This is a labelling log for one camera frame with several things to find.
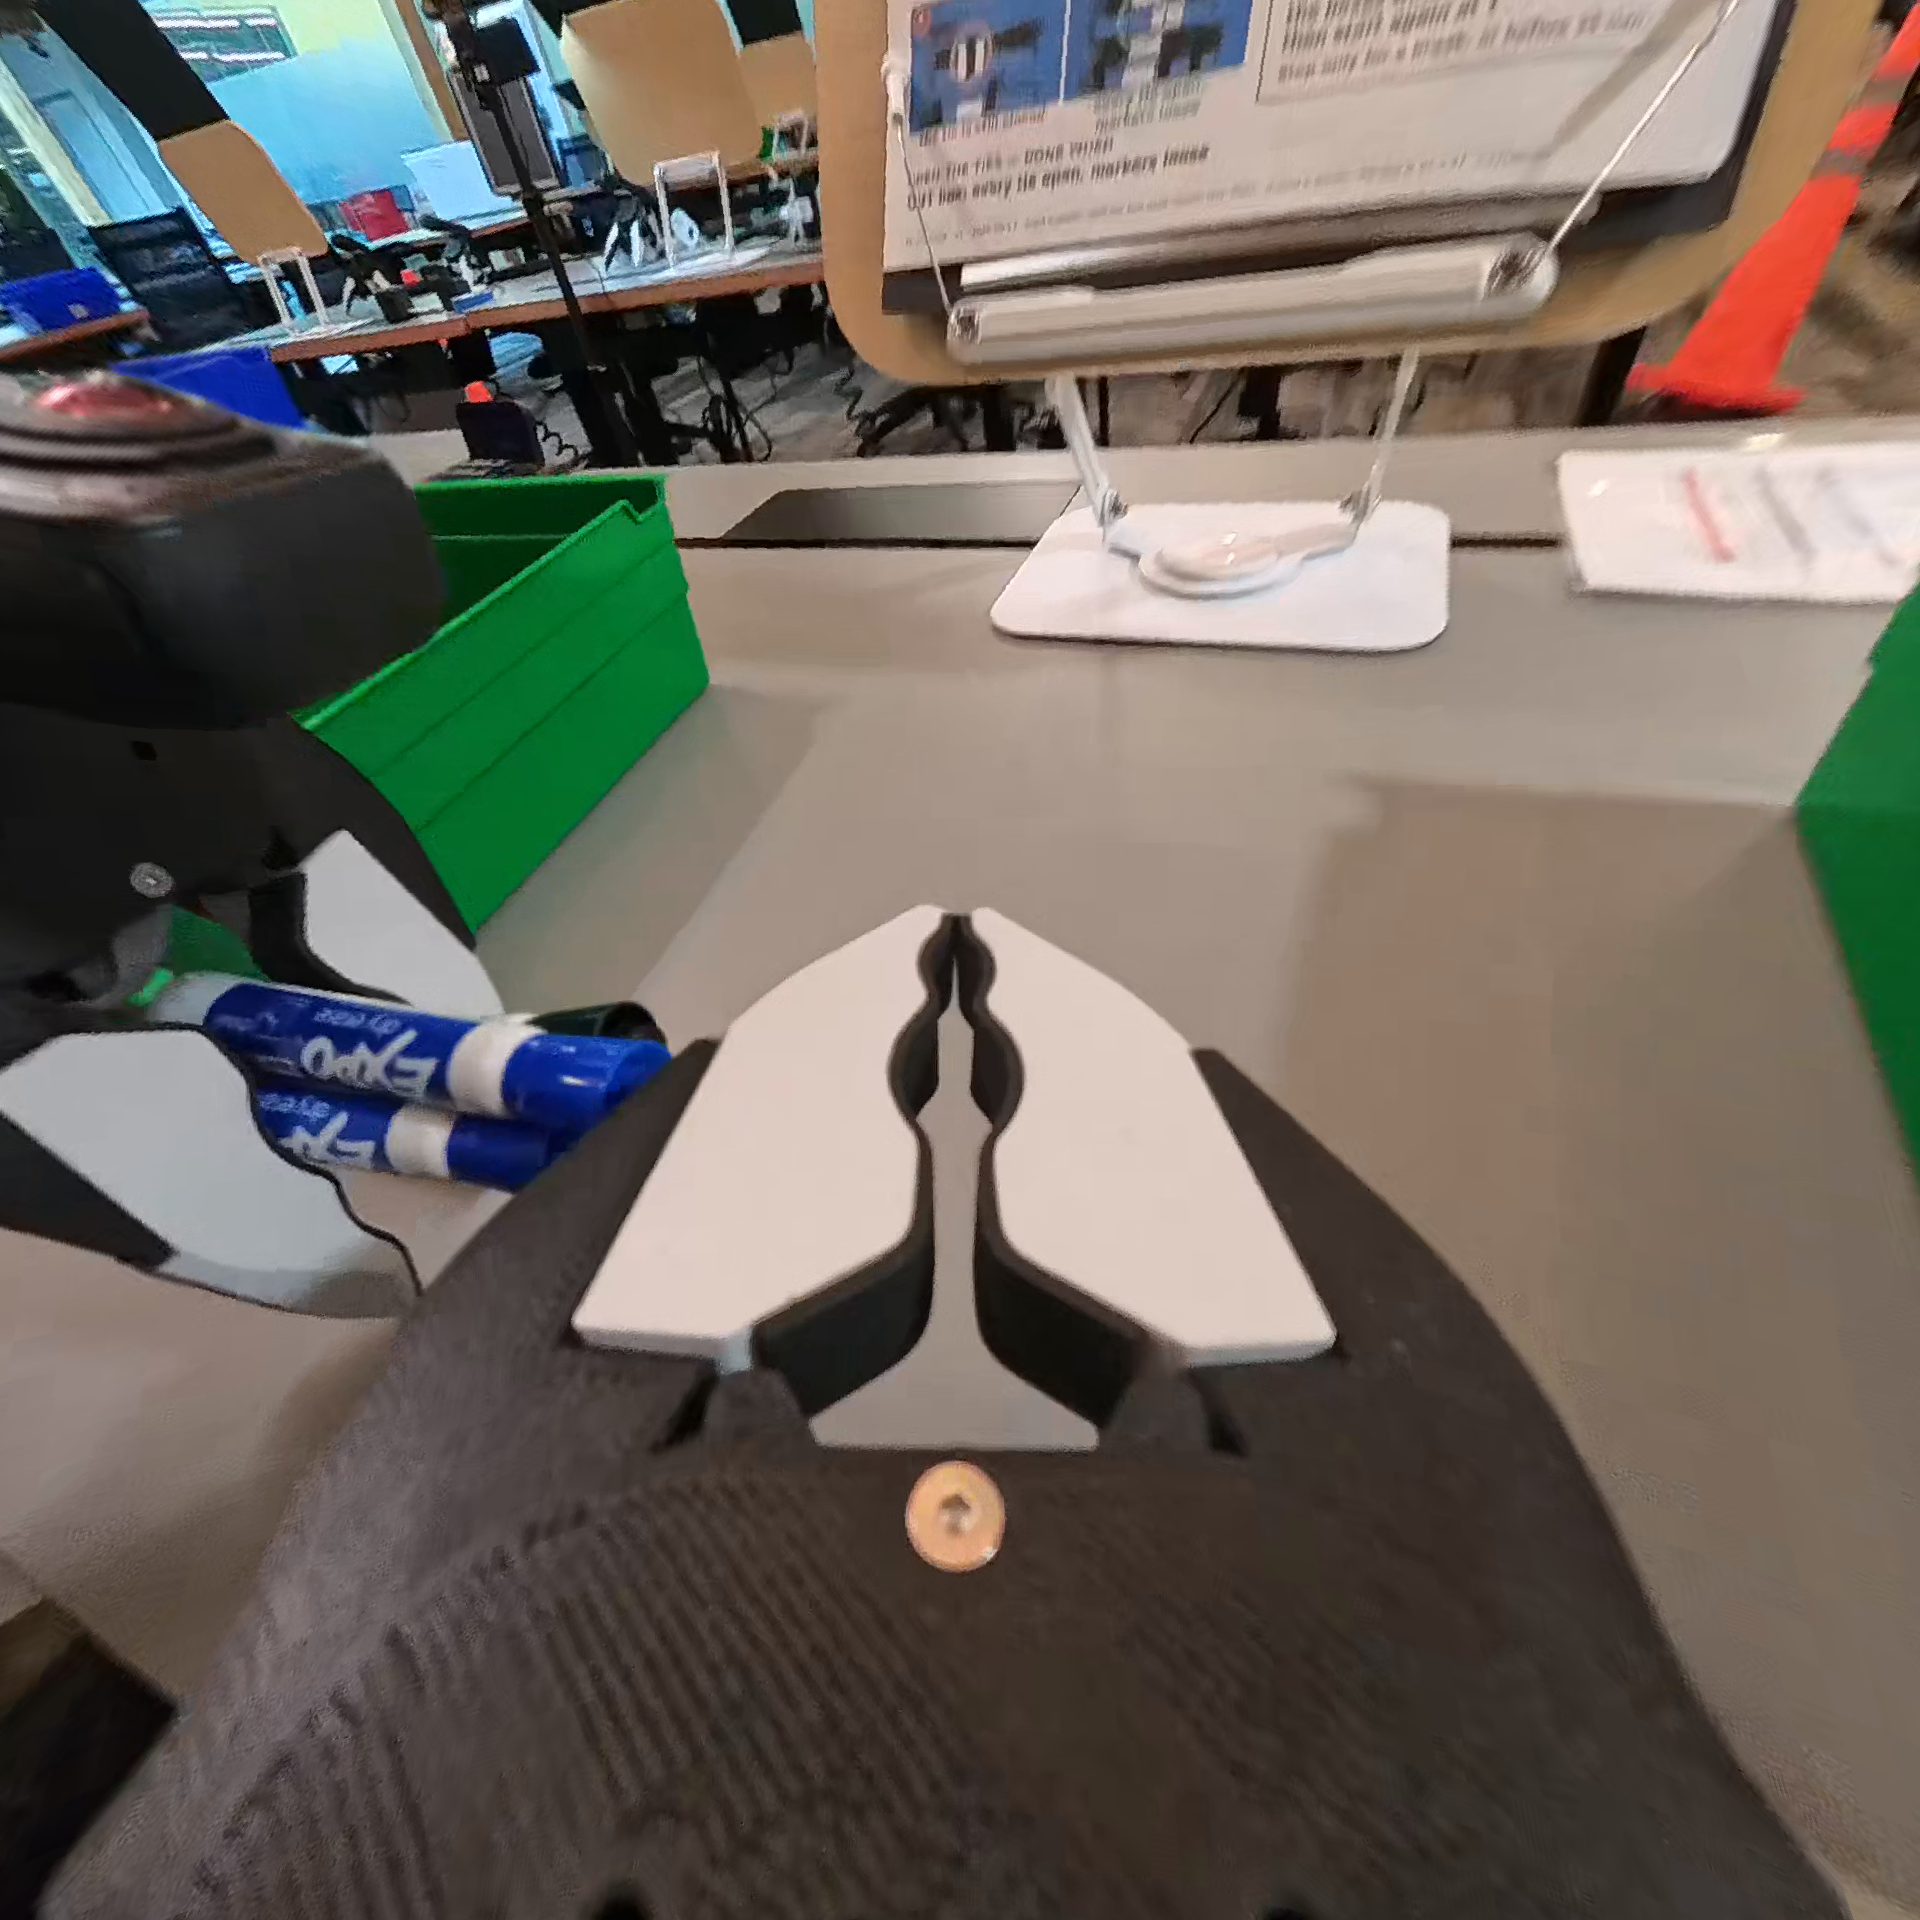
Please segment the dark desk panel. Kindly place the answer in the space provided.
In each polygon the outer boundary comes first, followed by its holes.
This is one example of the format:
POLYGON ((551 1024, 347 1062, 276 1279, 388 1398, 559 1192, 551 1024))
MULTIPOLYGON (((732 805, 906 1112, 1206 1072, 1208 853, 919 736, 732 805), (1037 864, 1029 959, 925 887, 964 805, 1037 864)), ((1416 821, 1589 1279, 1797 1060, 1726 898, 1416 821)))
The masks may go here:
MULTIPOLYGON (((1166 474, 1142 487, 1135 511, 1156 504, 1284 504, 1340 501, 1357 487, 1344 471, 1283 475, 1259 471, 1229 483, 1220 474, 1172 487, 1166 474)), ((1029 549, 1083 498, 1064 479, 884 483, 876 487, 782 487, 706 533, 675 515, 683 549, 1029 549)), ((1551 498, 1534 515, 1507 511, 1484 488, 1437 487, 1429 475, 1389 475, 1383 504, 1420 504, 1447 517, 1455 549, 1550 550, 1567 540, 1551 498)))

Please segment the green plastic bin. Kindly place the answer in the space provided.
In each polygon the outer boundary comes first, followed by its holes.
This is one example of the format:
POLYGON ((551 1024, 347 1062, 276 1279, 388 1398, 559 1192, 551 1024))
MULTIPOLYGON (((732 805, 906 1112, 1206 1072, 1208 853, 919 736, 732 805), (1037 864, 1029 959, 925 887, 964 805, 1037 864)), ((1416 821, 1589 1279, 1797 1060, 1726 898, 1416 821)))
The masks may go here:
POLYGON ((708 688, 666 477, 432 477, 445 616, 300 722, 484 926, 708 688))
POLYGON ((1917 1164, 1916 592, 1877 639, 1794 821, 1909 1164, 1917 1164))

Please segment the blue dry-erase marker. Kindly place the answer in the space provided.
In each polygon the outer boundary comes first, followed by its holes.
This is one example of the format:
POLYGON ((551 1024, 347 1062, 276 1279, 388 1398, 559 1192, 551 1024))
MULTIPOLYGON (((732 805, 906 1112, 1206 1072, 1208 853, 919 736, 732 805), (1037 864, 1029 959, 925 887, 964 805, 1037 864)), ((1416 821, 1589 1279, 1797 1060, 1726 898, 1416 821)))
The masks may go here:
POLYGON ((267 1140, 292 1160, 502 1192, 528 1186, 586 1138, 351 1088, 261 1082, 251 1086, 251 1106, 267 1140))
POLYGON ((551 1133, 582 1133, 670 1068, 659 1039, 548 1034, 229 974, 175 975, 148 1020, 195 1026, 244 1064, 333 1092, 367 1092, 551 1133))

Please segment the laminated paper sheet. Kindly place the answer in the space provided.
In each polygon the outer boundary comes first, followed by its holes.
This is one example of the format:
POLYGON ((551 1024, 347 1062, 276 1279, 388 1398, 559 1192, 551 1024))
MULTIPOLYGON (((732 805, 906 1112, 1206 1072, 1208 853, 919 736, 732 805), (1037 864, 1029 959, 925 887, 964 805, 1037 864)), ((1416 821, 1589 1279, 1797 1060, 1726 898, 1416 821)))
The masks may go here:
POLYGON ((1583 592, 1891 608, 1916 588, 1916 439, 1566 453, 1554 483, 1583 592))

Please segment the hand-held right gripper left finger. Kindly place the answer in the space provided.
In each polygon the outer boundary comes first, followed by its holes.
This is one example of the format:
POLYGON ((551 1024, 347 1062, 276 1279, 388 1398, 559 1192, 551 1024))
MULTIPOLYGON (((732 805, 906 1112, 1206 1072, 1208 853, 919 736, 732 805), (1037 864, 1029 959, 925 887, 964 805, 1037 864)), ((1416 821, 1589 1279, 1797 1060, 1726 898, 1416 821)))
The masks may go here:
POLYGON ((782 1309, 906 1240, 920 1133, 891 1062, 943 927, 908 908, 732 1021, 571 1314, 586 1346, 742 1371, 782 1309))

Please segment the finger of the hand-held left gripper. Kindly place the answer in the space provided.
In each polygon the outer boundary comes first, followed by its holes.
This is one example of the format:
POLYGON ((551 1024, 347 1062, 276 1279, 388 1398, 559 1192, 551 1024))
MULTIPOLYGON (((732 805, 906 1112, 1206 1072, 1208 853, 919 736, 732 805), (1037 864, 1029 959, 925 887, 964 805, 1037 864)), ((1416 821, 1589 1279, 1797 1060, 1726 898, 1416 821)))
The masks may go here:
POLYGON ((67 1030, 3 1070, 6 1231, 308 1317, 402 1317, 412 1258, 266 1136, 195 1028, 67 1030))
POLYGON ((448 926, 349 829, 323 839, 295 875, 300 946, 341 992, 443 1018, 504 1014, 470 933, 448 926))

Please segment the blue plastic bin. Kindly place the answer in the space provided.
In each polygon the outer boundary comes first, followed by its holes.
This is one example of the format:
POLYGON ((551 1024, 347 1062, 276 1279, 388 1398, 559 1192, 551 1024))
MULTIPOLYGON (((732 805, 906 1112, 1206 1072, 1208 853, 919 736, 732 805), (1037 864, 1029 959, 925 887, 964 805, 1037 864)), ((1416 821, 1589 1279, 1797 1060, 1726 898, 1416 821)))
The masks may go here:
POLYGON ((100 269, 68 268, 3 282, 6 322, 46 334, 112 319, 125 310, 119 287, 100 269))
POLYGON ((224 344, 200 352, 131 357, 108 368, 239 418, 307 430, 308 420, 284 370, 262 344, 224 344))

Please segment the printed instruction sheet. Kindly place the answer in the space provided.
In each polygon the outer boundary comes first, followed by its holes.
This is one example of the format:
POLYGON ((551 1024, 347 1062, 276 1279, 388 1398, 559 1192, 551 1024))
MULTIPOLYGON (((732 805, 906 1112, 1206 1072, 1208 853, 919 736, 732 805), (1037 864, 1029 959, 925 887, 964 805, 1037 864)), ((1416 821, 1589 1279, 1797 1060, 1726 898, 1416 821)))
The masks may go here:
POLYGON ((890 4, 890 275, 1698 186, 1780 4, 890 4))

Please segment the orange traffic cone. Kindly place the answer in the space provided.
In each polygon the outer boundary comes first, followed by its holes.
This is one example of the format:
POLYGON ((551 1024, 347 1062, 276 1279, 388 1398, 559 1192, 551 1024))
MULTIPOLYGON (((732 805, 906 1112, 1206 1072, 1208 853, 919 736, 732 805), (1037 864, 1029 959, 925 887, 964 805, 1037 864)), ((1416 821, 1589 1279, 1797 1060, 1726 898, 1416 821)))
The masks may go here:
POLYGON ((1804 394, 1782 364, 1853 219, 1870 163, 1896 127, 1916 82, 1916 4, 1836 123, 1813 175, 1744 251, 1661 364, 1636 364, 1622 395, 1666 420, 1787 415, 1804 394))

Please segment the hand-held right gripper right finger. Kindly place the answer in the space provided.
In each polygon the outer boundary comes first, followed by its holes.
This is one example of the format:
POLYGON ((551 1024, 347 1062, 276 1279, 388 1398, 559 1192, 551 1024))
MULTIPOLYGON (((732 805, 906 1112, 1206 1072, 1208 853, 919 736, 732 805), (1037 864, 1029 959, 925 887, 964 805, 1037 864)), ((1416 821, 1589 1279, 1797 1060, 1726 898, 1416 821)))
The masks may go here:
POLYGON ((1187 1038, 999 909, 966 923, 1011 1050, 979 1197, 1018 1270, 1199 1366, 1308 1360, 1335 1322, 1187 1038))

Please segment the wood-edged grey table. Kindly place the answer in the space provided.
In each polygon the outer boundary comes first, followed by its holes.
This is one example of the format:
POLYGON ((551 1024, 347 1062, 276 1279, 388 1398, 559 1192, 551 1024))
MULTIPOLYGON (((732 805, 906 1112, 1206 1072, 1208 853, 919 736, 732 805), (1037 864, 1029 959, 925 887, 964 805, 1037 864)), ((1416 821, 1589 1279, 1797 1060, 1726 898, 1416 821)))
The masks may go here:
POLYGON ((347 319, 307 327, 259 327, 231 344, 261 344, 278 366, 325 360, 328 357, 395 352, 408 344, 448 344, 483 332, 532 332, 565 319, 566 301, 580 317, 611 317, 670 303, 700 303, 717 296, 759 296, 786 286, 826 284, 826 253, 799 246, 746 246, 704 256, 679 268, 570 275, 566 290, 548 271, 517 284, 470 310, 423 310, 406 319, 384 319, 360 301, 347 319))

